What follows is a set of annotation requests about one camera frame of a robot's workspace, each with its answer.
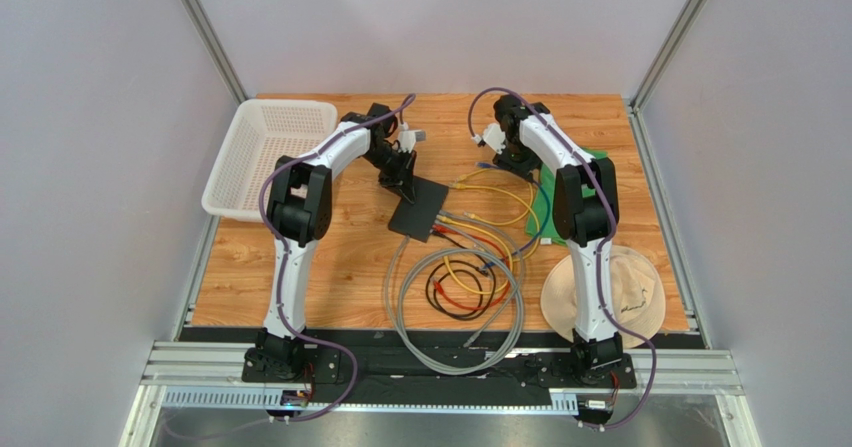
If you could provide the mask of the black network switch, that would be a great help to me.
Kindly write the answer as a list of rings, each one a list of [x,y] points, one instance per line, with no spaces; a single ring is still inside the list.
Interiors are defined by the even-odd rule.
[[[415,201],[400,200],[388,222],[388,229],[396,234],[426,243],[437,216],[449,194],[447,185],[415,176],[413,178]]]

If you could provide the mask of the yellow ethernet cable port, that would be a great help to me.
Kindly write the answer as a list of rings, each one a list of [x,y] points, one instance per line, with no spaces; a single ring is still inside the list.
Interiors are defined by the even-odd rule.
[[[535,210],[533,208],[536,188],[534,188],[532,184],[528,185],[528,192],[529,192],[528,199],[524,199],[524,198],[522,198],[522,197],[516,195],[515,193],[510,192],[506,189],[494,187],[494,186],[462,185],[460,187],[460,189],[461,190],[498,193],[498,194],[505,195],[505,196],[513,199],[514,201],[516,201],[518,204],[520,204],[524,208],[524,213],[517,215],[512,220],[492,221],[492,220],[488,220],[488,219],[482,217],[481,215],[473,214],[473,213],[466,213],[466,216],[471,218],[471,219],[484,222],[487,225],[497,226],[497,227],[510,226],[510,225],[516,224],[516,223],[518,223],[522,220],[525,220],[527,217],[531,217],[536,230],[534,231],[534,234],[530,238],[528,244],[525,247],[522,247],[520,249],[520,251],[523,253],[523,255],[522,255],[523,259],[528,259],[528,258],[533,256],[533,254],[536,252],[538,246],[540,245],[540,236],[541,236],[540,231],[541,231],[541,228],[543,227],[543,224],[542,224],[541,219],[539,218],[538,214],[535,212]]]
[[[450,188],[454,193],[465,194],[465,199],[469,200],[469,202],[463,207],[462,215],[465,218],[469,218],[466,216],[466,213],[473,213],[481,215],[488,220],[500,221],[512,220],[517,215],[523,214],[524,208],[513,199],[502,194],[461,190],[460,187],[462,185],[494,186],[506,189],[524,199],[528,199],[529,184],[532,183],[523,179],[518,179],[513,175],[499,171],[496,168],[480,167],[472,172],[456,177],[450,183]],[[510,226],[525,224],[526,219]]]

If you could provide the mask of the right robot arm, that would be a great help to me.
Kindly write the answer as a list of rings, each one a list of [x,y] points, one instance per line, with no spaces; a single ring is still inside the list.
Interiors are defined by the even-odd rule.
[[[612,303],[611,251],[618,226],[615,167],[582,149],[557,124],[541,103],[498,88],[494,104],[496,127],[473,132],[472,140],[495,153],[496,164],[527,177],[541,166],[554,176],[551,215],[570,250],[577,316],[572,329],[571,373],[580,383],[614,382],[626,354],[623,338],[655,346],[619,322]]]

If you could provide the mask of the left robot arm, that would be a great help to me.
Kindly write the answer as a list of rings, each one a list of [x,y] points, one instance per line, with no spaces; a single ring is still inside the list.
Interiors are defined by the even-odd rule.
[[[415,99],[415,94],[409,94],[395,109],[375,103],[365,114],[344,115],[317,146],[296,157],[280,157],[260,187],[258,210],[274,238],[275,274],[269,310],[247,362],[266,374],[312,383],[315,375],[305,348],[317,345],[344,355],[352,366],[343,393],[329,405],[307,413],[310,396],[287,396],[283,407],[268,411],[273,422],[290,425],[321,418],[340,405],[358,381],[359,364],[350,349],[304,332],[310,270],[319,241],[330,227],[332,183],[354,160],[365,158],[378,170],[382,186],[408,203],[415,202],[416,153],[412,147],[397,147],[388,140]]]

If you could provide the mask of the green cloth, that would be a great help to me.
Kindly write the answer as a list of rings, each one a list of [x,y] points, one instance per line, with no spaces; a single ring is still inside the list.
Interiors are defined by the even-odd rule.
[[[555,176],[545,165],[543,165],[539,171],[538,183],[543,188],[544,193],[541,193],[539,189],[536,190],[533,208],[543,224],[540,231],[540,238],[545,244],[558,244],[565,246],[566,242],[559,236],[552,220],[551,208],[553,204],[552,197],[555,190]],[[525,234],[531,238],[535,230],[536,228],[532,218],[527,217],[524,227]]]

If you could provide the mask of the white plastic basket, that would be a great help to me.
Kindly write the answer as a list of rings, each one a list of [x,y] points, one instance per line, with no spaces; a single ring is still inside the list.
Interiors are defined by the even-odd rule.
[[[331,135],[337,109],[327,102],[250,99],[238,108],[205,186],[211,216],[259,223],[258,195],[282,156],[298,157]]]

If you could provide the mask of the beige bucket hat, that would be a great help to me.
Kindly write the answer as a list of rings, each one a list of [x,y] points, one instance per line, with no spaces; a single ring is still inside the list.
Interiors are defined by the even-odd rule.
[[[641,253],[615,245],[610,254],[612,301],[616,320],[627,329],[652,338],[666,314],[659,273]],[[571,340],[577,317],[576,286],[571,259],[566,257],[548,274],[540,295],[541,312],[560,336]]]

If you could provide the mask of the aluminium frame rail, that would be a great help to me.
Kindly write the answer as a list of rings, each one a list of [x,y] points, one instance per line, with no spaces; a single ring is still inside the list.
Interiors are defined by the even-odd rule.
[[[716,426],[736,446],[760,438],[732,355],[683,335],[627,349],[619,363],[582,372],[556,335],[522,335],[505,348],[495,333],[312,330],[291,356],[269,354],[240,330],[224,342],[211,330],[150,352],[122,442],[154,437],[166,405],[261,410],[267,416],[337,412],[472,412],[558,415],[589,431],[635,426],[660,397],[709,397]]]

